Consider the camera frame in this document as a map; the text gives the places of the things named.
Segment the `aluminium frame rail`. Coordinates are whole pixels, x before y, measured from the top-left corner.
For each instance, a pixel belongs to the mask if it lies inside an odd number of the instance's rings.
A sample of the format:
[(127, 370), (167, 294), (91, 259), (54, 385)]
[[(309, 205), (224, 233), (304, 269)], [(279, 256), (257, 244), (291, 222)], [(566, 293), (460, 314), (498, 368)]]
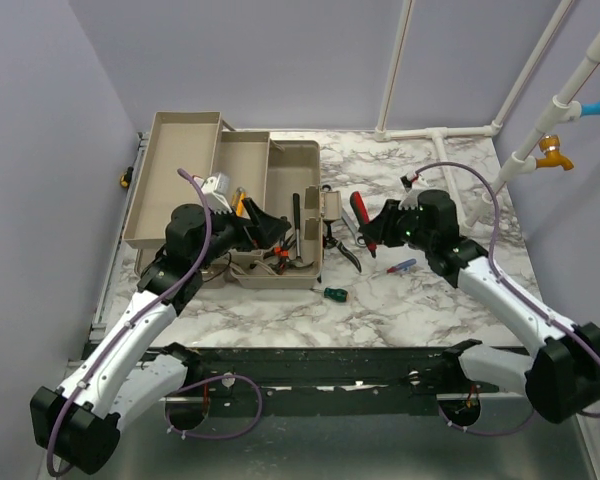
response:
[(105, 335), (107, 327), (108, 311), (112, 303), (112, 291), (114, 290), (119, 275), (119, 269), (122, 265), (122, 260), (120, 259), (120, 251), (124, 249), (122, 236), (128, 219), (130, 205), (132, 203), (132, 198), (135, 191), (135, 185), (137, 183), (136, 174), (143, 165), (145, 152), (150, 138), (150, 133), (139, 132), (138, 137), (139, 143), (136, 152), (136, 157), (131, 165), (131, 167), (134, 170), (132, 174), (131, 185), (123, 190), (124, 202), (122, 205), (122, 211), (117, 225), (117, 237), (115, 238), (112, 246), (111, 255), (107, 263), (104, 283), (100, 291), (98, 303), (89, 328), (89, 333), (87, 337), (88, 343), (96, 343), (97, 341), (101, 340)]

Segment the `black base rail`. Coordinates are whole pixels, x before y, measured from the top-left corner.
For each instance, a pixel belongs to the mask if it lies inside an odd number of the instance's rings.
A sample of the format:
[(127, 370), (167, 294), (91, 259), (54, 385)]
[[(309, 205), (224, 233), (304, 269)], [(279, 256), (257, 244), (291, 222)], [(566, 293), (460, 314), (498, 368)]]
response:
[(447, 348), (188, 348), (146, 347), (151, 364), (169, 357), (197, 384), (223, 372), (250, 378), (271, 394), (263, 415), (280, 417), (431, 416), (457, 410), (471, 386), (525, 396), (545, 420), (569, 417), (565, 351), (556, 342), (536, 357), (521, 349), (491, 348), (466, 340)]

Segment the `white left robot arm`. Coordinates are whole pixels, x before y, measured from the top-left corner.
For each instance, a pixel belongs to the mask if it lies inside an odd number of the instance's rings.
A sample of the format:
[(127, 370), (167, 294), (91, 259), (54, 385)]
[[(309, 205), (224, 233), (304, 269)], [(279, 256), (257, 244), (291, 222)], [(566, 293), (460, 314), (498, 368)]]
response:
[(122, 432), (162, 396), (173, 391), (189, 395), (200, 387), (202, 372), (187, 360), (161, 354), (144, 372), (136, 365), (201, 289), (202, 272), (213, 261), (231, 250), (270, 249), (291, 227), (250, 198), (243, 205), (245, 217), (233, 210), (212, 212), (204, 204), (177, 207), (164, 245), (113, 329), (58, 387), (41, 387), (34, 394), (34, 436), (47, 451), (51, 476), (61, 474), (54, 467), (56, 458), (96, 473), (111, 458)]

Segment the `green stubby screwdriver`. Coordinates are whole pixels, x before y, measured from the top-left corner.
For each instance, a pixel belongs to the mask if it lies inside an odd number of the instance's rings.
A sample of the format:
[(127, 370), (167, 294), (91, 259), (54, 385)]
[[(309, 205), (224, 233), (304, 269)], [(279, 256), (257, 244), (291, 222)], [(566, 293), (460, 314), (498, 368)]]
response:
[(342, 288), (324, 288), (324, 289), (314, 289), (314, 292), (320, 294), (323, 298), (332, 300), (337, 303), (346, 303), (349, 298), (349, 293), (347, 290)]

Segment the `yellow black knob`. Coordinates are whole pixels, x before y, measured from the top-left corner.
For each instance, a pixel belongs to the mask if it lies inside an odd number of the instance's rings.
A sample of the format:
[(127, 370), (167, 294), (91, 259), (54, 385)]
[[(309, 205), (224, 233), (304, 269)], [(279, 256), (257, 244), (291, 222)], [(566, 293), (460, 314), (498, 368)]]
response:
[(120, 176), (119, 184), (123, 189), (128, 189), (131, 185), (133, 179), (134, 168), (132, 166), (128, 167)]

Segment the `silver ratchet wrench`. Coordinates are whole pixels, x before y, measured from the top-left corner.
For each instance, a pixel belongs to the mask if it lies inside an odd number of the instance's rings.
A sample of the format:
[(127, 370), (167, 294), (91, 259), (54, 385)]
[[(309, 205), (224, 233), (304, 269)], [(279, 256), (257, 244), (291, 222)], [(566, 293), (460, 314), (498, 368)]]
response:
[(356, 224), (354, 223), (354, 221), (352, 220), (352, 218), (349, 216), (349, 214), (347, 213), (347, 211), (344, 208), (341, 208), (341, 219), (344, 222), (344, 224), (346, 225), (349, 232), (351, 233), (356, 245), (358, 247), (365, 247), (366, 244), (365, 244), (364, 238), (358, 233)]

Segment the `beige plastic tool box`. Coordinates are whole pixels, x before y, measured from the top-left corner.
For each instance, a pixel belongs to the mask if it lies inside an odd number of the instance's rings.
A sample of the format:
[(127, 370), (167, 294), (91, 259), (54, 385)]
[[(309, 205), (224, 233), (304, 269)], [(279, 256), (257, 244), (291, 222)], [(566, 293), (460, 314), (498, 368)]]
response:
[(231, 250), (202, 272), (204, 288), (209, 272), (229, 262), (231, 276), (249, 289), (310, 289), (321, 275), (324, 221), (340, 217), (340, 195), (325, 192), (320, 179), (320, 146), (312, 140), (274, 142), (267, 131), (226, 131), (218, 112), (156, 113), (143, 165), (123, 233), (137, 250), (139, 277), (165, 243), (172, 212), (184, 204), (204, 204), (201, 183), (221, 172), (230, 179), (227, 199), (243, 187), (246, 196), (267, 214), (286, 218), (295, 233), (292, 194), (300, 195), (302, 264), (275, 274), (263, 255), (270, 249)]

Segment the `black pruning shears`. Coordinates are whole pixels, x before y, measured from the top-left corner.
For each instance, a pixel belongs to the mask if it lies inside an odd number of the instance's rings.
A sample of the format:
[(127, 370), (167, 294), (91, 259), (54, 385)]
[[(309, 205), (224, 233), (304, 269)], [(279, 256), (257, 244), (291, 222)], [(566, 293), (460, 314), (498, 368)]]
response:
[(325, 233), (323, 235), (323, 248), (336, 249), (343, 255), (354, 268), (361, 273), (362, 266), (357, 256), (349, 250), (340, 240), (336, 239), (332, 232), (332, 221), (324, 221)]

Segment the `blue red tester screwdriver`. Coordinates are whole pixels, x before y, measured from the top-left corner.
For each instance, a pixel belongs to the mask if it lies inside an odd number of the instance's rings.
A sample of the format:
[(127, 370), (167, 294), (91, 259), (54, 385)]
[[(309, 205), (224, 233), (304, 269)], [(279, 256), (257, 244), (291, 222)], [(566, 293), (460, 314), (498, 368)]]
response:
[(398, 264), (395, 264), (391, 267), (389, 267), (386, 272), (387, 273), (396, 273), (396, 272), (401, 272), (401, 271), (406, 271), (408, 269), (410, 269), (411, 267), (415, 266), (417, 264), (417, 260), (415, 258), (411, 258), (405, 261), (402, 261)]

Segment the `orange brass tap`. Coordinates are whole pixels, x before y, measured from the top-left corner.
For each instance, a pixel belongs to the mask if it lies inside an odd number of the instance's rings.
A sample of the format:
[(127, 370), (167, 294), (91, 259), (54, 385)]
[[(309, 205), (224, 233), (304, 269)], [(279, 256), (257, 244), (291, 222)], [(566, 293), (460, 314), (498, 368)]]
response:
[(536, 167), (555, 168), (561, 167), (564, 171), (574, 168), (572, 161), (561, 153), (561, 141), (558, 135), (545, 135), (538, 143), (542, 158), (536, 159)]

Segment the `red black utility tool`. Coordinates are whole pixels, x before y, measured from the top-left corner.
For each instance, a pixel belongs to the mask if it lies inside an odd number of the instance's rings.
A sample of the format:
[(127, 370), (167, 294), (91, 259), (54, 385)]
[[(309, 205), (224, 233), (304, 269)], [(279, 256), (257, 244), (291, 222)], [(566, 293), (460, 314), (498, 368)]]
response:
[[(370, 219), (361, 194), (358, 191), (354, 191), (350, 195), (349, 202), (353, 213), (358, 221), (359, 227), (368, 224)], [(376, 258), (377, 245), (364, 235), (360, 235), (360, 238), (363, 244), (365, 245), (366, 249), (369, 251), (371, 257)]]

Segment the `yellow utility knife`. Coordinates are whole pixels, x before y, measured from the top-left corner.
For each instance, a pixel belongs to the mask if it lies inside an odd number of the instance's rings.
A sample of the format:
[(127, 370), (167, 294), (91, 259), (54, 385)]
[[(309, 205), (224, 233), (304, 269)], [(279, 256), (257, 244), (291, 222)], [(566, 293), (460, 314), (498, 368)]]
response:
[(243, 187), (238, 187), (234, 192), (234, 195), (231, 200), (231, 206), (237, 216), (241, 217), (244, 211), (244, 206), (242, 204), (243, 199), (246, 196), (246, 191)]

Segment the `orange black pliers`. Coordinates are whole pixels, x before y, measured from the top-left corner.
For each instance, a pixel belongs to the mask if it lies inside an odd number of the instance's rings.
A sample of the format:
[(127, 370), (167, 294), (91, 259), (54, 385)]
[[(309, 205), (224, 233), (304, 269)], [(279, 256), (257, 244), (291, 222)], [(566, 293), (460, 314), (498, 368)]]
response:
[(283, 237), (277, 246), (274, 246), (263, 255), (264, 260), (273, 261), (269, 267), (275, 274), (281, 275), (284, 272), (291, 260), (290, 251), (295, 245), (296, 237), (294, 234), (291, 234), (288, 237)]

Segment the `large black-handled claw hammer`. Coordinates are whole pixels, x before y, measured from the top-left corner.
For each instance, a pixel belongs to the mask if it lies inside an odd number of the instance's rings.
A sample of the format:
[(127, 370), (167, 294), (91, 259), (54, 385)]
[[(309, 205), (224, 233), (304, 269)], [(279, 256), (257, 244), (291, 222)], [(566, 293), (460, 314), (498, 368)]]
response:
[(302, 250), (301, 250), (301, 215), (300, 215), (300, 195), (298, 193), (292, 194), (292, 205), (293, 205), (293, 221), (294, 221), (294, 240), (296, 254), (293, 260), (290, 261), (291, 268), (299, 268), (302, 264)]

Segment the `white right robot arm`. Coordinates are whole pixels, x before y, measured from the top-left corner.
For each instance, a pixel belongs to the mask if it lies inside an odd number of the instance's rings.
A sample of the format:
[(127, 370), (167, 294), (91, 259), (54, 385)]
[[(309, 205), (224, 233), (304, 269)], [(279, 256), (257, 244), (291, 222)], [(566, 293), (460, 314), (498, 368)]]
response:
[(435, 274), (485, 306), (524, 346), (525, 354), (479, 341), (450, 349), (439, 370), (447, 389), (460, 392), (474, 381), (486, 382), (525, 396), (554, 424), (586, 414), (600, 401), (600, 328), (578, 325), (530, 297), (486, 249), (461, 234), (446, 192), (423, 191), (407, 208), (388, 200), (360, 232), (377, 245), (422, 251)]

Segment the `white pvc pipe frame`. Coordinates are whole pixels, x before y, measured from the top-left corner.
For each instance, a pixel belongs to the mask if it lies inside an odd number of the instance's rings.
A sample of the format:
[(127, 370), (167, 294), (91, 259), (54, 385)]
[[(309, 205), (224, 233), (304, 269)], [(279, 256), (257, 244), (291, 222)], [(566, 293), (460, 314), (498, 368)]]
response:
[[(497, 136), (573, 5), (572, 1), (559, 3), (491, 123), (475, 127), (427, 127), (424, 129), (391, 130), (388, 128), (390, 106), (396, 91), (401, 60), (406, 49), (406, 39), (415, 7), (413, 1), (404, 1), (399, 15), (380, 112), (373, 132), (374, 139), (378, 142), (428, 139), (433, 142), (439, 155), (439, 161), (444, 162), (447, 160), (444, 147), (444, 140), (447, 138)], [(531, 133), (523, 140), (522, 145), (509, 155), (495, 179), (490, 183), (490, 187), (494, 192), (501, 192), (507, 183), (516, 176), (532, 173), (538, 169), (536, 159), (543, 157), (538, 143), (543, 136), (552, 135), (553, 130), (559, 124), (576, 122), (582, 118), (580, 116), (582, 103), (578, 102), (576, 97), (598, 67), (600, 67), (600, 31), (588, 46), (583, 60), (564, 86), (557, 95), (549, 100), (548, 105), (532, 126)]]

